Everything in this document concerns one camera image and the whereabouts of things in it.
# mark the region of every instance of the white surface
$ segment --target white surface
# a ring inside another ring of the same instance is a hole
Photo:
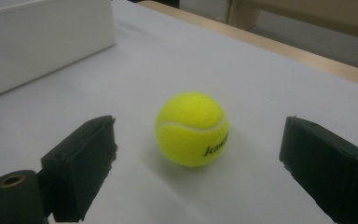
[[[2,3],[0,93],[115,43],[110,0]]]
[[[0,175],[40,158],[88,119],[116,117],[117,161],[84,223],[333,223],[279,162],[297,115],[358,146],[358,85],[125,0],[117,44],[0,95]],[[182,91],[210,94],[230,134],[190,170],[165,160],[154,119]]]

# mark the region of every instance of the wooden table edge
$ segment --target wooden table edge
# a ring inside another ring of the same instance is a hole
[[[138,4],[143,7],[147,7],[157,12],[174,17],[181,21],[186,21],[198,25],[202,28],[215,31],[223,35],[227,35],[229,37],[260,47],[262,49],[281,54],[282,56],[294,59],[298,62],[319,69],[326,73],[330,73],[338,77],[343,77],[347,80],[358,83],[358,68],[347,65],[345,63],[340,63],[322,57],[320,55],[310,53],[303,49],[297,49],[295,47],[285,45],[278,41],[274,41],[260,35],[255,35],[250,32],[243,31],[232,26],[228,26],[218,21],[212,21],[210,19],[206,19],[189,12],[185,12],[178,8],[168,7],[158,2],[142,1]]]

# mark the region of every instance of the wooden surface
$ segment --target wooden surface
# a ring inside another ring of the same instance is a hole
[[[226,24],[242,30],[249,30],[256,26],[260,15],[259,9],[249,7],[242,1],[235,0],[228,1],[227,8]]]
[[[250,8],[358,36],[358,0],[235,0],[234,2],[237,1]]]
[[[217,33],[230,36],[263,49],[267,49],[285,57],[295,59],[301,63],[307,64],[324,72],[358,83],[358,68],[347,65],[345,63],[339,63],[334,60],[307,52],[305,50],[279,43],[260,35],[254,35],[241,29],[231,27],[217,21],[212,21],[177,8],[164,6],[154,1],[143,1],[139,4],[163,14],[172,16],[176,19],[187,21],[200,27],[216,31]]]

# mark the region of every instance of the table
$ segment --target table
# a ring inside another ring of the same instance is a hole
[[[283,127],[298,116],[358,146],[358,83],[125,0],[113,10],[115,46],[0,95],[0,175],[39,171],[110,114],[117,161],[84,223],[332,223],[279,162]],[[200,169],[165,160],[154,137],[182,91],[211,95],[230,122],[225,153]]]
[[[282,56],[295,59],[301,63],[307,64],[326,73],[333,74],[339,77],[346,78],[358,83],[358,68],[339,63],[337,61],[327,59],[308,51],[297,49],[289,45],[265,38],[260,35],[255,35],[241,29],[222,24],[217,21],[211,21],[201,16],[194,15],[183,10],[172,7],[166,7],[162,4],[153,1],[143,1],[139,3],[144,7],[149,7],[158,12],[164,13],[179,20],[187,21],[198,25],[202,28],[213,30],[217,33],[227,35],[237,40],[249,43],[251,45],[267,49],[269,51],[281,54]]]

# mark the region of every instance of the white box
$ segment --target white box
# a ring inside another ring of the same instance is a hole
[[[1,0],[0,93],[114,43],[111,0]]]

